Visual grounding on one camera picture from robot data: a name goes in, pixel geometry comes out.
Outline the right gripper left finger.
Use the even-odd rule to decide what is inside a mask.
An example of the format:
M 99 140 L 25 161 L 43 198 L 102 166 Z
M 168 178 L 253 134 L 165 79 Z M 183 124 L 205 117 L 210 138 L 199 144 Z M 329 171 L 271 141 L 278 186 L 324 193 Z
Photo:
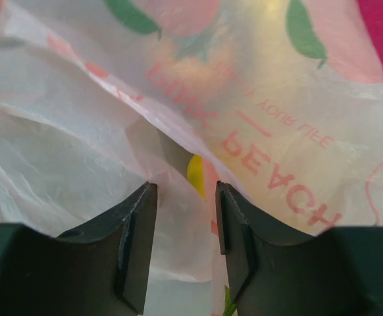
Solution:
M 146 182 L 56 238 L 0 223 L 0 315 L 141 315 L 157 202 Z

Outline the pink plastic bag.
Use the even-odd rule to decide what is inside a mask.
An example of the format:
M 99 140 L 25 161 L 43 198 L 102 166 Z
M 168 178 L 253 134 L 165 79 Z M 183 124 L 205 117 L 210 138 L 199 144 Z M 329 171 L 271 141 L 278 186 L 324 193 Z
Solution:
M 310 236 L 383 227 L 383 68 L 358 2 L 0 1 L 0 223 L 56 238 L 146 182 L 141 315 L 239 315 L 218 182 Z

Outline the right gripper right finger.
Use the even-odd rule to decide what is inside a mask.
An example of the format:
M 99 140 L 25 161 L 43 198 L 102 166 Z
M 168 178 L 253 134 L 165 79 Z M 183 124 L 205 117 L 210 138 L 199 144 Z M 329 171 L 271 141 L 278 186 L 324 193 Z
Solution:
M 296 230 L 217 183 L 220 252 L 239 315 L 383 315 L 383 227 Z

